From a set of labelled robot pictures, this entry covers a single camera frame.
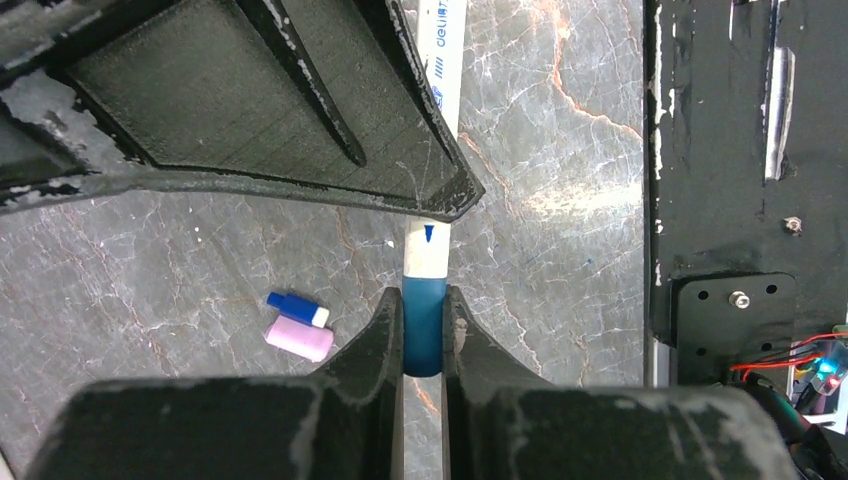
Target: metal bracket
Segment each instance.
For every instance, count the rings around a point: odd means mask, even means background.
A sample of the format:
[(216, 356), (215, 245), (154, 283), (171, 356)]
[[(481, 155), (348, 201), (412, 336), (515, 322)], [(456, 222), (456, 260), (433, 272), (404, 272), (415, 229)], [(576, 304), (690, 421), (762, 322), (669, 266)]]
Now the metal bracket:
[(784, 273), (687, 281), (672, 309), (678, 383), (714, 383), (733, 363), (788, 348), (795, 296)]

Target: black metal plate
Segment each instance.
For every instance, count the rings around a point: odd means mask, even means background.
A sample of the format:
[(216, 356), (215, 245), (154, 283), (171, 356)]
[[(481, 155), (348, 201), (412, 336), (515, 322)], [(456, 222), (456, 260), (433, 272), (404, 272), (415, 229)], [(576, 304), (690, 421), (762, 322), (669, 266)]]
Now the black metal plate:
[[(692, 278), (785, 272), (797, 282), (787, 325), (797, 338), (845, 322), (848, 56), (833, 46), (848, 8), (779, 2), (773, 18), (777, 4), (646, 3), (645, 330), (671, 346), (686, 322), (671, 315), (673, 285)], [(784, 175), (766, 180), (774, 38), (794, 53), (794, 98)], [(801, 235), (787, 217), (802, 220)]]
[[(0, 15), (53, 46), (0, 66), (0, 116), (85, 174), (4, 175), (0, 213), (148, 188), (450, 221), (483, 194), (395, 1), (101, 0), (58, 34), (30, 3)], [(0, 145), (0, 167), (18, 153)], [(72, 188), (24, 195), (51, 184)]]
[[(730, 303), (736, 291), (750, 298), (748, 308)], [(674, 309), (678, 383), (713, 383), (730, 364), (788, 348), (795, 302), (795, 279), (781, 273), (685, 283)]]

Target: marker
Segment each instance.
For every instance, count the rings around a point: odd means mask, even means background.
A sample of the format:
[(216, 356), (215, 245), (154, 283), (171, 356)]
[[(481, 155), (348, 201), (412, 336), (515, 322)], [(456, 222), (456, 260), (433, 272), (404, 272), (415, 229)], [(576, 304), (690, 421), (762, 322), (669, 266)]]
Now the marker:
[(326, 308), (292, 294), (280, 295), (271, 292), (265, 303), (279, 310), (280, 315), (304, 325), (324, 328), (327, 325), (327, 319), (330, 318), (330, 311)]
[[(419, 0), (418, 53), (445, 123), (454, 137), (467, 0)], [(403, 371), (431, 377), (442, 371), (442, 304), (447, 292), (450, 224), (408, 217), (403, 255)]]

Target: gray marble countertop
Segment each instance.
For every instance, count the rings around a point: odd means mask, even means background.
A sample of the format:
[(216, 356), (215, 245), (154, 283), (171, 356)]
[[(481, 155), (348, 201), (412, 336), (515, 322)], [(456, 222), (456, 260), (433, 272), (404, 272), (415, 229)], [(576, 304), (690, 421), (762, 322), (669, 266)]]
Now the gray marble countertop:
[[(472, 0), (467, 24), (459, 143), (488, 194), (455, 224), (449, 281), (543, 377), (639, 384), (641, 2)], [(263, 341), (267, 292), (320, 299), (337, 351), (402, 256), (398, 215), (226, 194), (0, 218), (0, 446), (23, 472), (97, 379), (312, 371)], [(440, 381), (404, 388), (406, 478), (440, 478)]]

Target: textured black panel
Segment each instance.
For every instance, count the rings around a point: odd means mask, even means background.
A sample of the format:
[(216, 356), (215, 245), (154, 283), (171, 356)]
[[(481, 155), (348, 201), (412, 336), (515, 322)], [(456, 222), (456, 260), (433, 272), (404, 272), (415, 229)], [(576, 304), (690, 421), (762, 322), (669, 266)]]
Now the textured black panel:
[[(646, 330), (675, 344), (686, 321), (671, 315), (676, 284), (761, 273), (795, 278), (784, 323), (796, 338), (845, 323), (848, 58), (834, 48), (845, 2), (651, 1), (645, 20)], [(796, 68), (783, 175), (767, 180), (775, 39)], [(801, 219), (800, 235), (787, 217)]]
[[(60, 33), (30, 3), (4, 19), (49, 41), (6, 52), (0, 99), (85, 165), (78, 196), (225, 190), (452, 220), (483, 193), (394, 1), (71, 1), (88, 16)], [(91, 158), (103, 148), (120, 154)]]

